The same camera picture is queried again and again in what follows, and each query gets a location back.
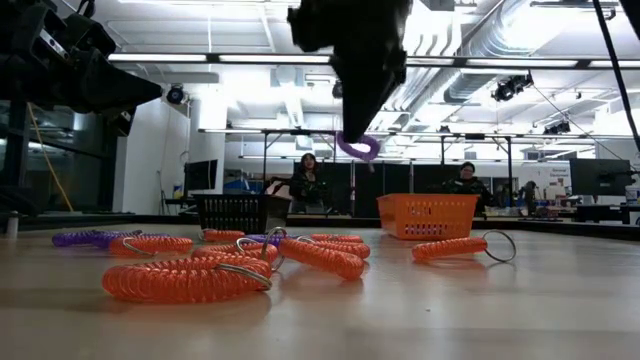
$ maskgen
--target coiled keychain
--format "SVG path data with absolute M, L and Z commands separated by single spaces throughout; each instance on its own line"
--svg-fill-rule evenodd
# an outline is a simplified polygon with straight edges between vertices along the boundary
M 89 231 L 77 231 L 55 234 L 51 241 L 56 247 L 66 247 L 72 245 L 89 245 L 94 244 L 99 247 L 102 242 L 108 239 L 111 241 L 114 237 L 118 236 L 134 236 L 142 234 L 142 230 L 134 231 L 103 231 L 103 230 L 89 230 Z
M 244 232 L 236 230 L 204 229 L 200 233 L 200 240 L 208 242 L 234 242 L 244 237 Z
M 511 257 L 500 259 L 489 251 L 489 244 L 486 240 L 487 235 L 489 234 L 500 234 L 509 241 L 509 244 L 511 244 L 511 248 L 513 249 L 513 254 L 511 255 Z M 460 254 L 473 254 L 481 251 L 484 251 L 487 255 L 489 255 L 490 258 L 496 261 L 509 262 L 516 257 L 516 244 L 511 236 L 507 235 L 505 232 L 499 230 L 490 230 L 484 233 L 482 237 L 451 239 L 416 245 L 411 250 L 411 253 L 413 254 L 413 258 L 415 260 L 427 262 L 439 257 Z
M 278 270 L 285 258 L 291 258 L 303 264 L 334 273 L 346 280 L 359 279 L 364 271 L 364 261 L 358 256 L 342 251 L 322 248 L 306 241 L 291 239 L 287 237 L 287 231 L 281 227 L 273 228 L 267 235 L 267 241 L 265 241 L 262 247 L 263 257 L 265 256 L 264 254 L 266 254 L 266 245 L 269 243 L 269 239 L 278 232 L 284 236 L 278 247 L 282 258 L 272 271 Z
M 207 245 L 199 247 L 193 251 L 191 257 L 207 257 L 216 252 L 238 254 L 252 257 L 254 259 L 261 259 L 262 244 L 251 239 L 240 238 L 235 244 Z M 271 244 L 267 245 L 266 256 L 266 261 L 269 262 L 269 264 L 273 263 L 273 261 L 278 257 L 278 249 Z
M 331 234 L 312 234 L 311 239 L 315 241 L 336 241 L 345 243 L 363 243 L 362 237 L 358 235 L 331 235 Z
M 116 256 L 151 257 L 157 253 L 186 254 L 193 241 L 189 238 L 167 236 L 125 236 L 109 243 L 109 252 Z
M 115 298 L 144 303 L 204 303 L 271 288 L 265 261 L 224 253 L 147 264 L 114 266 L 102 287 Z
M 332 240 L 315 241 L 305 236 L 300 236 L 296 240 L 304 241 L 325 249 L 331 249 L 331 250 L 346 252 L 348 254 L 353 254 L 363 260 L 368 258 L 369 255 L 371 255 L 371 249 L 369 248 L 369 246 L 362 243 L 351 243 L 351 242 L 344 242 L 344 241 L 341 242 L 341 241 L 332 241 Z

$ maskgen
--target spotlight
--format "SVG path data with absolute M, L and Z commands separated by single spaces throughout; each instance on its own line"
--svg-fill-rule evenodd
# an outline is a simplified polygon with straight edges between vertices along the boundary
M 498 102 L 509 101 L 531 85 L 533 85 L 533 77 L 531 77 L 531 73 L 527 75 L 511 76 L 507 80 L 498 82 L 498 87 L 491 94 L 491 97 Z
M 563 121 L 559 124 L 546 127 L 542 135 L 561 135 L 571 132 L 571 126 L 568 121 Z
M 167 92 L 167 101 L 174 105 L 182 105 L 189 101 L 189 95 L 184 91 L 184 85 L 173 84 Z

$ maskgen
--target person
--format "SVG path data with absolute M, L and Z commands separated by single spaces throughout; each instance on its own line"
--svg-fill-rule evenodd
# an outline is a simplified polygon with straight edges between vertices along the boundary
M 476 214 L 482 214 L 485 206 L 491 204 L 491 193 L 484 186 L 482 181 L 473 176 L 476 167 L 470 162 L 465 162 L 460 166 L 460 175 L 456 179 L 445 181 L 442 184 L 446 194 L 475 194 L 480 195 L 476 203 Z
M 527 205 L 527 215 L 535 216 L 536 215 L 536 189 L 538 185 L 534 181 L 528 181 L 520 191 L 518 191 L 518 197 L 524 199 L 524 203 Z
M 289 183 L 289 195 L 293 198 L 291 212 L 323 213 L 322 198 L 326 188 L 316 157 L 311 153 L 304 154 Z

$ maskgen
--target black cable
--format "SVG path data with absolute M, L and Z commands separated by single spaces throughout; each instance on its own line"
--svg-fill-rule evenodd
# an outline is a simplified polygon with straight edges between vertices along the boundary
M 558 113 L 560 115 L 562 115 L 562 117 L 570 122 L 573 126 L 575 126 L 578 130 L 582 131 L 582 133 L 589 137 L 591 140 L 593 140 L 593 142 L 595 142 L 596 144 L 600 145 L 602 148 L 604 148 L 605 150 L 607 150 L 609 153 L 611 153 L 611 155 L 615 156 L 616 158 L 618 158 L 618 160 L 628 160 L 628 159 L 623 159 L 620 156 L 618 156 L 618 154 L 614 153 L 611 149 L 609 149 L 608 147 L 606 147 L 604 144 L 602 144 L 600 141 L 598 141 L 595 137 L 593 137 L 591 134 L 589 134 L 588 132 L 586 132 L 583 128 L 581 128 L 578 124 L 575 123 L 575 121 L 571 120 L 571 118 L 569 118 L 569 116 L 567 116 L 567 114 L 565 114 L 562 110 L 560 110 L 556 104 L 554 104 L 545 94 L 542 93 L 542 91 L 540 91 L 540 89 L 538 89 L 537 86 L 532 85 L 532 87 L 534 89 L 536 89 L 536 91 L 549 103 L 549 105 L 553 106 L 554 109 L 556 109 L 556 111 L 558 111 Z M 629 162 L 629 166 L 631 166 L 631 169 L 633 169 L 633 171 L 637 171 L 636 168 L 633 167 L 633 165 L 631 165 L 631 162 Z
M 604 13 L 602 12 L 600 0 L 593 0 L 593 7 L 596 9 L 596 15 L 598 15 L 598 23 L 600 23 L 602 36 L 604 37 L 604 42 L 607 45 L 607 51 L 609 51 L 611 65 L 613 66 L 613 73 L 616 76 L 616 81 L 618 82 L 618 87 L 620 88 L 620 97 L 622 99 L 624 111 L 625 113 L 627 113 L 627 121 L 629 122 L 629 127 L 631 127 L 633 140 L 636 143 L 638 151 L 640 151 L 640 137 L 638 137 L 638 129 L 636 128 L 636 123 L 633 120 L 633 115 L 631 114 L 631 102 L 629 101 L 629 94 L 627 94 L 627 87 L 624 85 L 622 71 L 620 70 L 620 63 L 618 61 L 618 56 L 616 55 L 616 49 L 613 46 L 613 40 L 611 39 L 611 34 L 609 33 L 609 28 L 607 27 L 607 22 L 604 18 Z

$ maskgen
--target ductwork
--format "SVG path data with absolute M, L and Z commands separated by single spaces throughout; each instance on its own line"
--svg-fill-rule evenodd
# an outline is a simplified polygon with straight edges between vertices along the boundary
M 456 56 L 461 57 L 526 57 L 532 55 L 549 40 L 553 39 L 564 28 L 565 22 L 555 18 L 539 21 L 539 27 L 532 24 L 533 18 L 539 17 L 541 9 L 531 8 L 532 0 L 505 0 L 480 28 L 474 37 L 462 44 Z M 526 29 L 521 23 L 530 26 Z M 532 32 L 525 36 L 523 29 Z M 522 35 L 514 42 L 514 37 Z M 442 69 L 417 100 L 411 105 L 411 113 L 430 101 L 445 88 L 443 101 L 451 104 L 462 104 L 488 82 L 495 74 L 465 74 L 457 69 Z

